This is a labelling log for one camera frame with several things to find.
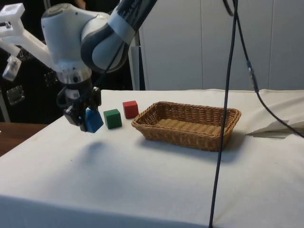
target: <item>table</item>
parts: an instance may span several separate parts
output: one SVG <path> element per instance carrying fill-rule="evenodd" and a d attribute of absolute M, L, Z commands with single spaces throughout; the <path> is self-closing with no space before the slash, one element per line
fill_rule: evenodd
<path fill-rule="evenodd" d="M 261 91 L 275 113 L 303 125 L 304 92 Z M 84 133 L 60 118 L 0 158 L 0 221 L 6 228 L 207 227 L 217 153 L 147 141 L 123 116 L 157 101 L 223 105 L 223 91 L 102 91 L 123 127 Z M 214 225 L 302 227 L 304 140 L 257 138 L 279 129 L 256 95 L 229 93 L 242 112 L 222 156 Z"/>
<path fill-rule="evenodd" d="M 45 124 L 0 123 L 0 157 L 46 126 Z"/>

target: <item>white cloth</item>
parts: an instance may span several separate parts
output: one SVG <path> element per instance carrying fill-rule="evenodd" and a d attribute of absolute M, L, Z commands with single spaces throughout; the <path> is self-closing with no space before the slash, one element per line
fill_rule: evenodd
<path fill-rule="evenodd" d="M 303 105 L 292 113 L 280 106 L 300 103 L 303 92 L 261 94 L 284 118 L 303 113 Z M 215 90 L 103 91 L 100 111 L 117 108 L 122 128 L 89 134 L 60 118 L 0 158 L 0 227 L 207 227 L 218 154 L 145 140 L 122 102 L 143 111 L 158 101 L 222 106 L 223 98 Z M 273 122 L 252 92 L 230 92 L 229 107 L 242 117 L 222 156 L 215 226 L 302 227 L 304 140 L 245 136 Z"/>

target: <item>cable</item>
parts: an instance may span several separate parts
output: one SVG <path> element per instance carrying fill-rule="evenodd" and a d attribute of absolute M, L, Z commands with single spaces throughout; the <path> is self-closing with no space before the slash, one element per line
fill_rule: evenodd
<path fill-rule="evenodd" d="M 263 99 L 261 98 L 260 96 L 260 93 L 259 93 L 259 88 L 258 88 L 258 85 L 257 85 L 257 77 L 255 75 L 255 72 L 251 66 L 251 62 L 249 60 L 249 57 L 248 57 L 248 53 L 247 53 L 247 49 L 246 49 L 246 45 L 245 45 L 245 41 L 244 41 L 244 37 L 243 37 L 243 32 L 242 32 L 242 27 L 241 27 L 241 23 L 240 23 L 240 19 L 239 19 L 239 16 L 238 16 L 238 12 L 236 12 L 236 15 L 237 15 L 237 26 L 238 26 L 238 31 L 239 31 L 239 35 L 241 37 L 241 43 L 242 43 L 242 47 L 243 47 L 243 50 L 244 50 L 244 54 L 245 54 L 245 58 L 246 58 L 246 61 L 247 61 L 247 67 L 248 67 L 248 70 L 250 72 L 250 75 L 251 75 L 251 80 L 252 80 L 252 83 L 253 83 L 253 88 L 254 88 L 254 91 L 260 101 L 260 103 L 262 104 L 262 106 L 278 121 L 280 122 L 282 125 L 284 125 L 285 127 L 287 127 L 289 130 L 291 130 L 292 132 L 294 132 L 295 134 L 301 136 L 302 138 L 304 138 L 304 135 L 299 133 L 296 129 L 294 129 L 293 127 L 291 127 L 290 125 L 286 124 L 283 120 L 281 120 L 279 117 L 277 117 L 268 107 L 267 105 L 264 103 Z"/>
<path fill-rule="evenodd" d="M 122 42 L 121 45 L 119 46 L 118 50 L 116 51 L 113 59 L 111 60 L 110 64 L 108 65 L 108 67 L 104 70 L 103 74 L 98 78 L 98 80 L 94 83 L 94 86 L 93 87 L 99 87 L 99 84 L 102 82 L 103 78 L 106 76 L 106 73 L 109 71 L 110 67 L 112 66 L 113 62 L 115 61 L 118 53 L 120 52 L 121 48 L 123 47 L 124 43 Z M 78 97 L 77 99 L 69 102 L 69 103 L 65 103 L 65 104 L 61 104 L 60 103 L 60 98 L 62 97 L 62 95 L 64 94 L 65 90 L 67 88 L 64 87 L 58 94 L 57 94 L 57 98 L 56 98 L 56 103 L 57 103 L 57 106 L 59 108 L 65 108 L 65 107 L 69 107 L 83 99 L 87 99 L 88 98 L 88 95 L 91 93 L 91 90 L 87 90 L 85 91 L 80 97 Z"/>
<path fill-rule="evenodd" d="M 225 6 L 225 8 L 227 10 L 227 13 L 230 16 L 233 16 L 233 12 L 232 12 L 232 10 L 231 10 L 231 8 L 230 8 L 229 3 L 227 2 L 227 0 L 223 0 L 223 3 L 224 3 L 224 6 Z"/>
<path fill-rule="evenodd" d="M 231 39 L 230 54 L 229 54 L 229 61 L 228 61 L 228 68 L 227 68 L 227 77 L 226 77 L 224 113 L 223 113 L 222 127 L 221 127 L 221 132 L 220 132 L 220 150 L 219 150 L 219 153 L 218 153 L 218 163 L 217 163 L 217 169 L 216 169 L 215 179 L 214 179 L 209 228 L 213 227 L 215 198 L 216 198 L 217 188 L 218 188 L 219 168 L 220 168 L 220 162 L 221 162 L 222 152 L 223 152 L 224 132 L 225 132 L 225 125 L 226 125 L 226 118 L 227 118 L 230 73 L 231 73 L 231 65 L 232 65 L 232 58 L 233 58 L 235 38 L 236 38 L 238 0 L 234 0 L 234 2 L 235 2 L 235 6 L 234 6 L 234 12 L 235 13 L 234 13 L 234 17 L 233 17 L 232 39 Z"/>

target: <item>wicker basket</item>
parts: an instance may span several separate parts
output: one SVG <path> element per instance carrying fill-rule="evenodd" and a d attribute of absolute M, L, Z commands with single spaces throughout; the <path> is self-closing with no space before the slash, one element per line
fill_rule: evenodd
<path fill-rule="evenodd" d="M 148 140 L 217 152 L 223 111 L 223 108 L 158 102 L 139 114 L 132 126 Z M 239 110 L 228 109 L 224 147 L 240 117 Z"/>

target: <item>white cabinet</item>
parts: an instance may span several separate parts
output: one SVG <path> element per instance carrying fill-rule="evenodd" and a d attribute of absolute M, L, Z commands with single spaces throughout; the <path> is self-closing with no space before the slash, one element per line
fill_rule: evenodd
<path fill-rule="evenodd" d="M 259 88 L 304 89 L 304 1 L 240 0 L 239 15 Z M 222 0 L 158 0 L 140 30 L 147 89 L 224 89 L 232 21 Z M 238 29 L 230 89 L 252 90 Z"/>
<path fill-rule="evenodd" d="M 304 89 L 304 1 L 275 0 L 269 87 Z"/>
<path fill-rule="evenodd" d="M 140 29 L 148 90 L 202 89 L 200 0 L 158 0 Z"/>

